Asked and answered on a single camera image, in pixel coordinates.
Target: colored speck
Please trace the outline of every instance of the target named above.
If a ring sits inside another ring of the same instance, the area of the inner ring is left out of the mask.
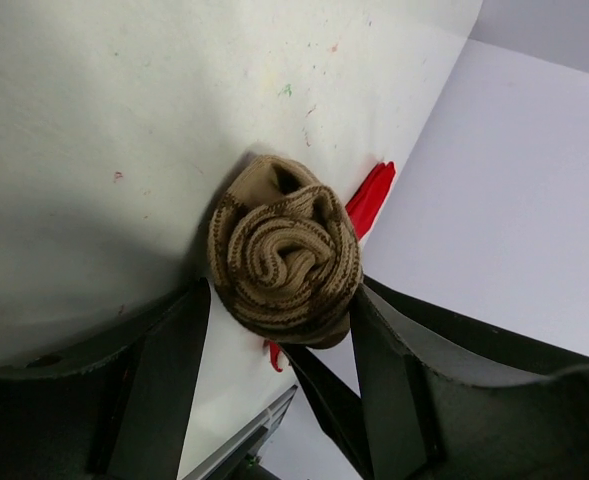
[[[278,94],[278,96],[280,97],[281,95],[287,95],[288,97],[292,96],[292,84],[288,83],[287,85],[285,85],[283,87],[283,90],[281,90]]]

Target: red plastic object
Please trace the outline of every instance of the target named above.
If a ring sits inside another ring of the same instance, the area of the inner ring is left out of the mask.
[[[263,345],[268,346],[270,349],[270,363],[272,364],[272,367],[278,373],[281,373],[283,369],[278,366],[278,356],[281,353],[281,348],[276,343],[270,340],[265,340]]]
[[[396,168],[393,162],[379,163],[345,206],[359,240],[372,228],[376,215],[392,188],[395,176]]]

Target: knit fabric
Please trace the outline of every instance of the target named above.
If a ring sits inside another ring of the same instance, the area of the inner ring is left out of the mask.
[[[256,157],[216,207],[207,250],[214,287],[247,329],[316,348],[348,333],[358,240],[337,195],[300,163]]]

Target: tan sock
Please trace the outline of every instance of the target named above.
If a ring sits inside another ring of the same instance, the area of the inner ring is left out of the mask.
[[[358,240],[337,195],[302,164],[256,157],[221,198],[207,243],[214,286],[249,330],[318,348],[349,331]]]

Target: gray wall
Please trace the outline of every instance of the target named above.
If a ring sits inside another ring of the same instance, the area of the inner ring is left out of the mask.
[[[589,73],[589,0],[485,0],[470,38]]]
[[[399,291],[589,355],[589,74],[469,41],[364,265]]]

